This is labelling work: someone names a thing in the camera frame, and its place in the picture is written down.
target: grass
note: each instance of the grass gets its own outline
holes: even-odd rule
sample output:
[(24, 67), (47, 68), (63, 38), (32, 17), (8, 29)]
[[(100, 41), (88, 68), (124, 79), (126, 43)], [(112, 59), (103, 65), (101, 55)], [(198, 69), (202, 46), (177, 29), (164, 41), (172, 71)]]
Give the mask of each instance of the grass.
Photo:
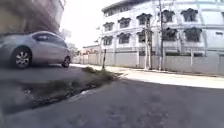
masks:
[(95, 74), (98, 72), (97, 70), (93, 69), (92, 67), (82, 68), (82, 71), (87, 72), (87, 73), (92, 73), (92, 74)]
[(81, 84), (77, 80), (70, 82), (59, 80), (46, 84), (29, 84), (23, 86), (24, 92), (33, 97), (32, 108), (42, 107), (55, 102), (68, 99), (83, 91), (99, 88), (105, 83), (112, 82), (116, 76), (107, 71), (96, 71), (92, 68), (84, 68), (85, 72), (95, 74), (87, 84)]

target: car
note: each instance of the car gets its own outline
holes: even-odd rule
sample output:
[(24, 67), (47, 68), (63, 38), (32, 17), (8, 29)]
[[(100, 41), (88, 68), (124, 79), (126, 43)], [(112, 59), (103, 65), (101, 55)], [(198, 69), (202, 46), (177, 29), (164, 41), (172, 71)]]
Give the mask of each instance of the car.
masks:
[(2, 34), (0, 60), (20, 69), (31, 64), (61, 64), (68, 68), (71, 57), (68, 46), (60, 36), (39, 31), (31, 34)]

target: sidewalk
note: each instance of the sidewalk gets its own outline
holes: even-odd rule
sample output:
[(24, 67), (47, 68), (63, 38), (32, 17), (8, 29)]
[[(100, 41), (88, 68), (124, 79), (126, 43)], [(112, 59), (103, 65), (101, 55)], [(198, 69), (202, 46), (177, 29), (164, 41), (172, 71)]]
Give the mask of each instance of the sidewalk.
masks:
[[(93, 65), (75, 65), (78, 67), (90, 66), (94, 69), (100, 70), (100, 66)], [(224, 78), (222, 77), (209, 77), (209, 76), (196, 76), (196, 75), (181, 75), (171, 74), (165, 72), (150, 72), (139, 69), (131, 68), (119, 68), (107, 66), (106, 70), (116, 73), (122, 73), (123, 78), (153, 82), (159, 84), (170, 84), (170, 85), (182, 85), (192, 87), (204, 87), (204, 88), (224, 88)]]

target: car wheel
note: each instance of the car wheel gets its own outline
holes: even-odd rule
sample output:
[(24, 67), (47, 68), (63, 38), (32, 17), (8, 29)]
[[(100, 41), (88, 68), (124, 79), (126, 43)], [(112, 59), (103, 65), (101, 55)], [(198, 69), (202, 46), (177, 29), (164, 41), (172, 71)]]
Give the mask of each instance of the car wheel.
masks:
[(24, 69), (30, 66), (32, 54), (26, 48), (16, 49), (12, 55), (12, 65), (16, 68)]
[(64, 68), (68, 68), (69, 67), (69, 65), (70, 65), (70, 57), (66, 57), (65, 58), (65, 60), (64, 60), (64, 62), (62, 63), (62, 67), (64, 67)]

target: car window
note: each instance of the car window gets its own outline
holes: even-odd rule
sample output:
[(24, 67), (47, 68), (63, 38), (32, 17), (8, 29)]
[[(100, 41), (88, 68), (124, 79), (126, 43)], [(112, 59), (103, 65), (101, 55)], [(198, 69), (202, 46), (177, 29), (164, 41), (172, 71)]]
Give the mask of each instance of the car window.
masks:
[(33, 39), (36, 41), (48, 41), (49, 35), (50, 34), (45, 34), (45, 33), (36, 34), (33, 36)]
[(67, 48), (67, 45), (64, 43), (62, 39), (52, 34), (48, 34), (48, 33), (37, 34), (37, 35), (34, 35), (33, 38), (37, 41), (53, 43), (53, 44)]

